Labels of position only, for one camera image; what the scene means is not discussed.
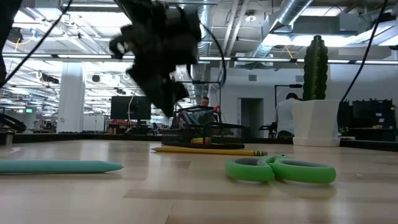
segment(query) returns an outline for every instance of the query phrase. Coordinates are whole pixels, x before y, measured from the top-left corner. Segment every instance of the white planter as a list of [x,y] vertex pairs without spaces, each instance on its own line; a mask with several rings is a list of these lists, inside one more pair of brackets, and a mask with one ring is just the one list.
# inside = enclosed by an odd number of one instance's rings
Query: white planter
[[298,146],[336,147],[338,100],[310,100],[293,106],[294,138]]

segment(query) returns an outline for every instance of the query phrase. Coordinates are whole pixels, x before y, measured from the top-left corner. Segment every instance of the table surface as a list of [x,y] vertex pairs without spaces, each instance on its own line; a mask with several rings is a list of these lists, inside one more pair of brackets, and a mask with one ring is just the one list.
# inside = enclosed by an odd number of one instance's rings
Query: table surface
[[109,174],[0,175],[0,217],[12,224],[398,223],[398,154],[247,144],[336,168],[326,186],[231,180],[236,156],[154,153],[158,142],[63,141],[0,148],[1,159],[122,163]]

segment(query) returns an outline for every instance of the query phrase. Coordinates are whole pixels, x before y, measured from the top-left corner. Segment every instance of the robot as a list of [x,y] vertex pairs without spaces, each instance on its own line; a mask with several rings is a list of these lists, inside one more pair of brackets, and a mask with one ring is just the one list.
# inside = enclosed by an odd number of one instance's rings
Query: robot
[[[5,21],[0,25],[1,49],[21,1],[0,1],[0,21]],[[189,68],[198,62],[201,30],[197,10],[170,8],[164,1],[114,1],[132,24],[121,28],[121,35],[110,41],[109,49],[118,59],[128,52],[134,54],[134,65],[126,73],[157,108],[167,117],[173,116],[175,102],[189,94],[170,73],[176,65]],[[0,86],[4,86],[5,77],[6,68],[0,56]]]

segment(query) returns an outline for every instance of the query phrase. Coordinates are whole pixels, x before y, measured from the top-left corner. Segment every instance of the monitor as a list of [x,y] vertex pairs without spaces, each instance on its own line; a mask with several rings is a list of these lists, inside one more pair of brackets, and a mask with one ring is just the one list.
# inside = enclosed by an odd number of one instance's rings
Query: monitor
[[[129,119],[131,96],[112,96],[111,119]],[[150,119],[151,103],[145,96],[134,96],[130,104],[130,119]]]

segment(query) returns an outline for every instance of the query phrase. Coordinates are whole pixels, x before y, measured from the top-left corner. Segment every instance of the yellow pencil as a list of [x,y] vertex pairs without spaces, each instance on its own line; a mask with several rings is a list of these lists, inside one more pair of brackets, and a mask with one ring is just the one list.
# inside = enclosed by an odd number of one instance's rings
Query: yellow pencil
[[162,146],[152,148],[155,152],[179,152],[197,154],[220,154],[235,156],[266,156],[266,151],[237,150],[237,149],[192,149],[187,147]]

